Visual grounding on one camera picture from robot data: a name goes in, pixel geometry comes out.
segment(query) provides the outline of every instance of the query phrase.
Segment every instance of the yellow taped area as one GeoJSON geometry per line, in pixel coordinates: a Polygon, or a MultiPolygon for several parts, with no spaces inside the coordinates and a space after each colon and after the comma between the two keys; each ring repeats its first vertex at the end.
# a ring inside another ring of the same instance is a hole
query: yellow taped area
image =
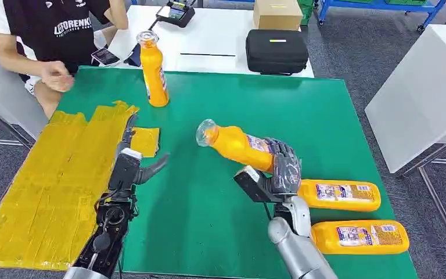
{"type": "Polygon", "coordinates": [[[159,128],[137,128],[132,136],[131,148],[140,152],[144,158],[153,158],[158,151],[159,128]]]}
{"type": "Polygon", "coordinates": [[[65,270],[95,229],[93,203],[106,190],[127,119],[117,101],[83,114],[57,111],[0,205],[0,267],[65,270]]]}

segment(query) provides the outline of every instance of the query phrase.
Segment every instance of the bottle cap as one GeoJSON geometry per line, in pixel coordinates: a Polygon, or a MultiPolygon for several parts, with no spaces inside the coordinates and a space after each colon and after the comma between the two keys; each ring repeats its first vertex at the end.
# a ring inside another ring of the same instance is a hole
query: bottle cap
{"type": "Polygon", "coordinates": [[[199,146],[209,146],[218,137],[218,126],[212,119],[203,121],[196,131],[196,142],[199,146]]]}
{"type": "Polygon", "coordinates": [[[138,40],[138,43],[140,43],[141,45],[143,45],[147,42],[156,44],[156,42],[158,41],[158,36],[156,35],[155,32],[149,30],[149,31],[143,31],[143,32],[139,33],[136,36],[136,39],[138,40]]]}

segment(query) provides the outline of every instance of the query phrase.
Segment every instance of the black zipper case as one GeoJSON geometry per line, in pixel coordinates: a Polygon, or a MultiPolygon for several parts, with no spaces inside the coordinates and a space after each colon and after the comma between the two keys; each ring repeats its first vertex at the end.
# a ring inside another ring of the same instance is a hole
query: black zipper case
{"type": "Polygon", "coordinates": [[[299,73],[308,61],[307,46],[299,31],[250,30],[245,48],[249,70],[261,74],[299,73]]]}

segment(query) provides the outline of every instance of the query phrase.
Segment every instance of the gray floor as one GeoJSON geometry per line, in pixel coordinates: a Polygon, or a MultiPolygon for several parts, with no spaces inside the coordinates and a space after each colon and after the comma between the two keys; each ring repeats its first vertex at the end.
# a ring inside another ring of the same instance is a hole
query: gray floor
{"type": "MultiPolygon", "coordinates": [[[[248,3],[223,1],[206,1],[206,6],[252,8],[248,3]]],[[[415,13],[404,16],[402,12],[331,8],[324,26],[319,28],[312,18],[304,34],[315,75],[346,81],[395,214],[408,231],[409,251],[419,277],[442,279],[446,278],[446,228],[418,174],[409,178],[389,175],[364,112],[366,104],[416,41],[419,36],[416,26],[424,17],[415,13]]],[[[437,17],[438,22],[445,19],[444,13],[437,17]]],[[[0,138],[3,137],[9,136],[0,131],[0,138]]],[[[0,146],[0,195],[25,156],[23,148],[0,146]]],[[[427,172],[446,207],[446,166],[431,164],[427,172]]],[[[62,275],[51,271],[0,269],[0,278],[61,278],[62,275]]],[[[146,274],[124,277],[176,278],[146,274]]]]}

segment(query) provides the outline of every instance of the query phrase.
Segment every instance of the white table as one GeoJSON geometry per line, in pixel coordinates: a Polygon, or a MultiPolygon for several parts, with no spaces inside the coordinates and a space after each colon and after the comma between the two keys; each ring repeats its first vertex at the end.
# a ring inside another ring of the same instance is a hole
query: white table
{"type": "MultiPolygon", "coordinates": [[[[117,32],[109,50],[121,59],[127,58],[138,43],[137,34],[151,26],[159,9],[159,6],[131,6],[127,12],[129,29],[117,32]]],[[[165,22],[158,22],[153,28],[160,38],[158,47],[163,53],[163,69],[257,74],[248,70],[245,54],[247,33],[254,28],[253,11],[195,10],[196,14],[185,28],[165,22]]],[[[310,61],[305,70],[293,76],[314,77],[310,61]]]]}
{"type": "Polygon", "coordinates": [[[446,143],[446,25],[429,25],[365,109],[391,173],[446,143]]]}

